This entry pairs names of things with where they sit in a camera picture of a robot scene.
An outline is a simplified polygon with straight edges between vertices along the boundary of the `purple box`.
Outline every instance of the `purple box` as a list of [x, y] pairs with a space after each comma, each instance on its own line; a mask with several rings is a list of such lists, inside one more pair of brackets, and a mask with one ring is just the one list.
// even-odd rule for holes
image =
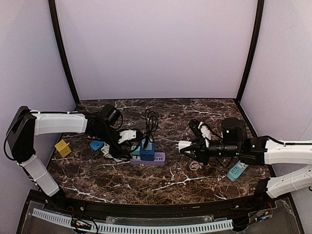
[[143, 161], [140, 156], [132, 155], [130, 160], [131, 164], [143, 164], [143, 165], [165, 165], [166, 154], [162, 152], [155, 152], [154, 161]]

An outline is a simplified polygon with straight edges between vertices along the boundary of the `yellow block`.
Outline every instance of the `yellow block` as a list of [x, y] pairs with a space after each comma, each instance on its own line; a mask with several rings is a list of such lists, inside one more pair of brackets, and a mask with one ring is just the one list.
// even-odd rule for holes
[[71, 150], [68, 144], [64, 140], [61, 140], [59, 143], [57, 143], [55, 145], [55, 148], [57, 149], [57, 151], [59, 151], [62, 157], [66, 157], [67, 155], [71, 153]]

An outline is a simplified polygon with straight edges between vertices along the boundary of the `white wall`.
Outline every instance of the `white wall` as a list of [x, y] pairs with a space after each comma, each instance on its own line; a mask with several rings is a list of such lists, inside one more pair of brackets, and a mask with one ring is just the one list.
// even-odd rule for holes
[[[6, 130], [20, 106], [64, 111], [72, 110], [74, 101], [59, 58], [47, 0], [2, 0], [0, 32], [2, 146]], [[35, 149], [45, 164], [57, 137], [35, 139]], [[16, 232], [31, 187], [24, 171], [0, 150], [1, 234]]]
[[[312, 139], [312, 2], [265, 1], [251, 73], [242, 99], [259, 135]], [[284, 175], [303, 165], [275, 165]], [[312, 193], [292, 194], [303, 227], [312, 234]]]
[[81, 99], [236, 97], [256, 0], [57, 2]]

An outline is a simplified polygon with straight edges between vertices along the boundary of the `yellow connector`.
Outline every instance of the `yellow connector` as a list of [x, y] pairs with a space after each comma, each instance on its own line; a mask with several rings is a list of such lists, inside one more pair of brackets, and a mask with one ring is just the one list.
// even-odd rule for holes
[[62, 157], [66, 157], [67, 155], [71, 153], [71, 150], [68, 144], [64, 140], [61, 140], [59, 143], [57, 143], [55, 145], [55, 148], [57, 149], [57, 151], [59, 151]]

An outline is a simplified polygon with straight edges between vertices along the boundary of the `marble tabletop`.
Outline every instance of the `marble tabletop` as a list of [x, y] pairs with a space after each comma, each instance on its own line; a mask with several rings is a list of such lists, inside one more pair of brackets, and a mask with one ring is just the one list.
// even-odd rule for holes
[[249, 166], [232, 182], [227, 173], [237, 163], [237, 158], [228, 168], [222, 168], [211, 158], [208, 166], [192, 171], [192, 160], [178, 152], [180, 140], [194, 138], [188, 128], [192, 118], [210, 124], [219, 134], [224, 118], [243, 119], [232, 99], [91, 100], [82, 101], [77, 110], [96, 112], [107, 103], [122, 112], [123, 128], [144, 131], [145, 109], [159, 113], [155, 144], [157, 152], [165, 152], [166, 164], [116, 163], [100, 152], [94, 153], [86, 134], [64, 134], [63, 139], [70, 143], [72, 153], [62, 158], [55, 152], [48, 171], [68, 197], [118, 204], [189, 204], [252, 195], [258, 181], [270, 177], [267, 166]]

